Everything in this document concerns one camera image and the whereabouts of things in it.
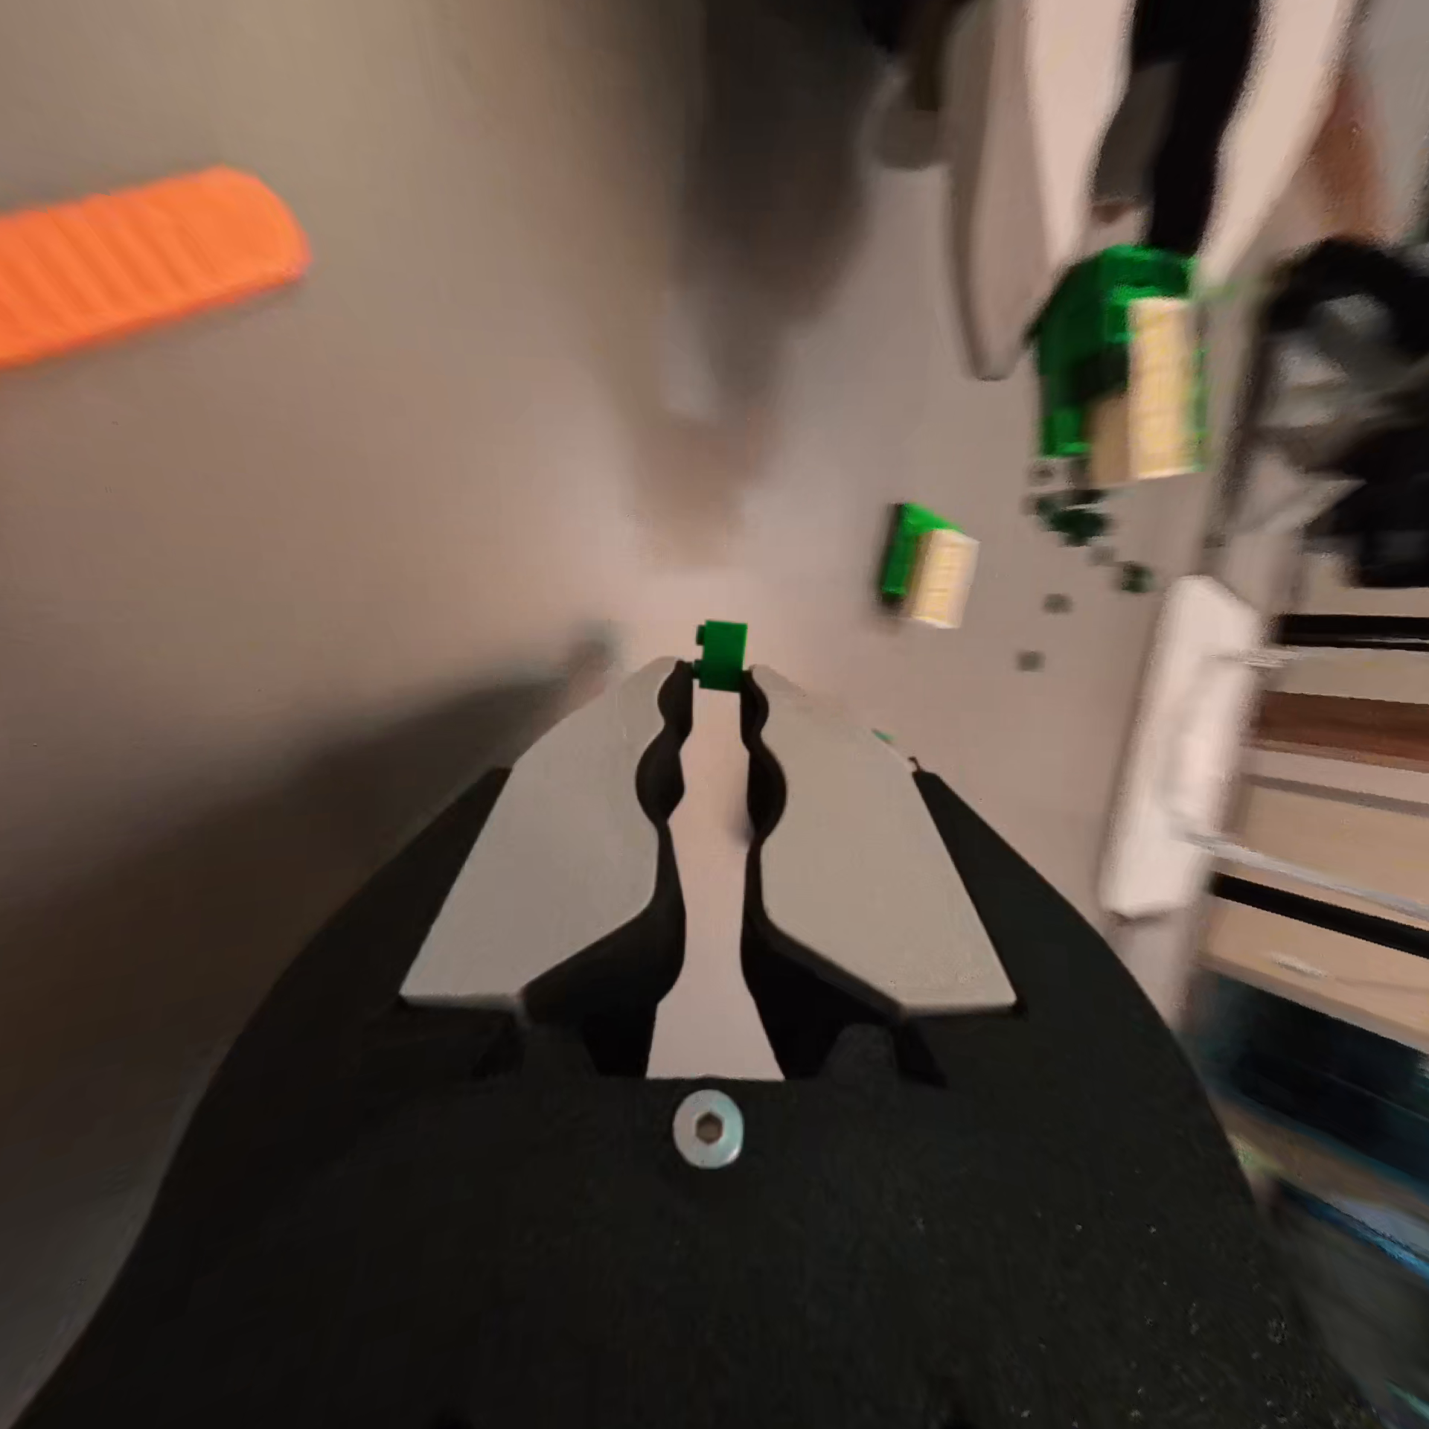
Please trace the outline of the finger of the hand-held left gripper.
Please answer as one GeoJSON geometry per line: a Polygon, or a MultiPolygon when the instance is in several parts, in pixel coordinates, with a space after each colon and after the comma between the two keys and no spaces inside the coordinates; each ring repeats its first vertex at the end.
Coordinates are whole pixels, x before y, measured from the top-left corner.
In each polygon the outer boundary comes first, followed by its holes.
{"type": "Polygon", "coordinates": [[[1381,136],[1361,30],[1369,4],[1277,0],[1258,9],[1254,62],[1215,146],[1193,288],[1222,288],[1308,167],[1332,238],[1381,238],[1381,136]]]}
{"type": "Polygon", "coordinates": [[[948,280],[979,382],[1016,368],[1080,260],[1130,19],[1130,0],[979,0],[948,26],[948,280]]]}

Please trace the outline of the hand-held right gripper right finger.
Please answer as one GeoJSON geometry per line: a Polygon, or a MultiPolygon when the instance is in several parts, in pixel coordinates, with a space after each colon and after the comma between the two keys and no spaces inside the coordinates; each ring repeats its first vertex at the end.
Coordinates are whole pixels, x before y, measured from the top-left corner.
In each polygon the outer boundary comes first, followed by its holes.
{"type": "Polygon", "coordinates": [[[748,669],[740,741],[752,897],[780,953],[890,1018],[1016,1006],[898,741],[769,663],[748,669]]]}

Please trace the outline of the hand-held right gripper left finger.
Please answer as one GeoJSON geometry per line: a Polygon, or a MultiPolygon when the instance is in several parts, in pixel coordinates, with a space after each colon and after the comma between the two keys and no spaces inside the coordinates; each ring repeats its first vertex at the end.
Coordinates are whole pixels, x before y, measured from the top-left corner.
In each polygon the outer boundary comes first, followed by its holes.
{"type": "Polygon", "coordinates": [[[550,722],[506,773],[402,998],[414,1009],[562,1011],[580,953],[677,890],[686,663],[650,661],[550,722]]]}

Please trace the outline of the green lego assembly white brick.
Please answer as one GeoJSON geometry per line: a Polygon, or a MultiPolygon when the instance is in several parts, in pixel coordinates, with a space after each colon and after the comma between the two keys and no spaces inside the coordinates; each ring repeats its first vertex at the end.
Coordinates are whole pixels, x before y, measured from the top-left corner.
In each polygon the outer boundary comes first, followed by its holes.
{"type": "Polygon", "coordinates": [[[1193,260],[1151,244],[1110,244],[1066,265],[1033,324],[1046,463],[1080,463],[1089,489],[1204,464],[1193,270],[1193,260]]]}

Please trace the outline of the scattered dark green lego pieces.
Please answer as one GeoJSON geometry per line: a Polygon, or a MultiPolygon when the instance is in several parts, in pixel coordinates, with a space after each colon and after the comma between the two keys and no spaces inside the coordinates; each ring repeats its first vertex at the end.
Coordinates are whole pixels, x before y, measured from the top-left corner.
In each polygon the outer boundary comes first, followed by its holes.
{"type": "Polygon", "coordinates": [[[1159,570],[1115,549],[1119,518],[1110,489],[1061,482],[1021,498],[1025,518],[1058,549],[1080,553],[1123,598],[1152,598],[1159,570]]]}

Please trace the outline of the spare hand-held gripper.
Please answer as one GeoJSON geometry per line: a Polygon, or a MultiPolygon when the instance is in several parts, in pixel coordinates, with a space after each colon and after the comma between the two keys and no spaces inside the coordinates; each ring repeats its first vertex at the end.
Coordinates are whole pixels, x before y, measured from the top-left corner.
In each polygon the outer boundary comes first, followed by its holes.
{"type": "Polygon", "coordinates": [[[1310,481],[1308,539],[1358,586],[1429,586],[1429,250],[1321,238],[1260,313],[1258,438],[1310,481]]]}

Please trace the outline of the book stand with white base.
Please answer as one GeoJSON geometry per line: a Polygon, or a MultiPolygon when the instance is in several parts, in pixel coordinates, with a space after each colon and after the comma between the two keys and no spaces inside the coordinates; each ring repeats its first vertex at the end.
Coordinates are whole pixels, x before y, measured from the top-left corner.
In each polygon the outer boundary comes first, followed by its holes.
{"type": "Polygon", "coordinates": [[[1099,868],[1106,915],[1162,919],[1204,890],[1258,655],[1260,618],[1228,582],[1191,573],[1165,586],[1099,868]]]}

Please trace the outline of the orange brick separator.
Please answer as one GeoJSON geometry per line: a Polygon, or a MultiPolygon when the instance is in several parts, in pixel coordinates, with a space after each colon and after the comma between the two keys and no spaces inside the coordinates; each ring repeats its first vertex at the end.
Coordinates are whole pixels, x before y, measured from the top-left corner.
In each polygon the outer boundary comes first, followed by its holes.
{"type": "Polygon", "coordinates": [[[174,324],[302,280],[288,205],[241,167],[202,167],[0,219],[0,368],[174,324]]]}

